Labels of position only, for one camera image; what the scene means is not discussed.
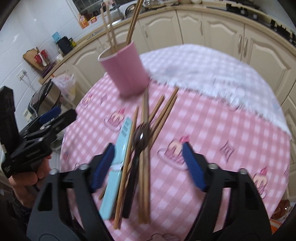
spoon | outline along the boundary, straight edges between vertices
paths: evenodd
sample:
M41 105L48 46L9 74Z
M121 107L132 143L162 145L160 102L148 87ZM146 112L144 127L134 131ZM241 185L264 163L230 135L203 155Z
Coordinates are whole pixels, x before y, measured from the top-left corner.
M138 126L133 136L135 155L132 160L131 171L126 188L126 197L123 203L122 217L124 218L129 218L129 215L131 213L133 197L135 195L135 187L138 183L139 157L141 152L148 146L150 137L151 131L148 123Z

pink checkered tablecloth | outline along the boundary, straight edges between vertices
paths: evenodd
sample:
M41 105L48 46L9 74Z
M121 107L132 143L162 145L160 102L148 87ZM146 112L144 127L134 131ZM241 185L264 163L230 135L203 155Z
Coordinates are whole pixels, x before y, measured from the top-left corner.
M173 89L151 81L150 111L164 94L162 108ZM77 106L78 118L66 130L61 150L62 171L88 163L94 155L102 153L109 142L115 143L124 119L127 116L132 119L141 100L142 96L121 99L108 75L98 81ZM112 221L105 221L115 241L184 240L205 196L193 184L184 163L181 145L186 141L195 152L222 169L246 168L269 217L272 215L288 182L290 136L260 115L230 107L219 98L180 89L151 149L151 224L138 224L135 198L131 216L123 219L121 229L114 230ZM98 209L100 193L98 190L93 194ZM229 191L225 190L216 230L223 227L228 201ZM80 220L74 198L70 198L70 205Z

utensil holder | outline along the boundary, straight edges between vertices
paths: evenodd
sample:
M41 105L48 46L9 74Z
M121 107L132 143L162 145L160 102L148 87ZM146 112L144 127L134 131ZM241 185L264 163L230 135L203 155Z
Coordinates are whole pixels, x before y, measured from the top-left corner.
M98 58L108 72L122 97L140 94L149 84L149 76L145 71L134 42L125 46L118 44L119 51L113 53L111 47L102 52Z

cutting board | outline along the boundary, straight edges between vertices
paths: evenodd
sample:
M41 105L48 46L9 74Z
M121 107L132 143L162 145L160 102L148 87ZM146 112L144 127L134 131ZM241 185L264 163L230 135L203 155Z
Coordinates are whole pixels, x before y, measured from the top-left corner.
M44 70L45 67L40 66L36 63L34 57L37 54L36 49L28 50L22 57L31 65L33 65L35 68L40 70L41 72Z

black container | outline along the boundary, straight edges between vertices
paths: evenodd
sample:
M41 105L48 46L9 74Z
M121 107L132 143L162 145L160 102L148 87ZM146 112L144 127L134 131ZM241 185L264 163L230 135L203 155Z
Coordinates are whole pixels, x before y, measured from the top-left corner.
M66 36L62 37L59 41L57 41L57 45L59 46L64 55L68 54L73 49L69 39Z

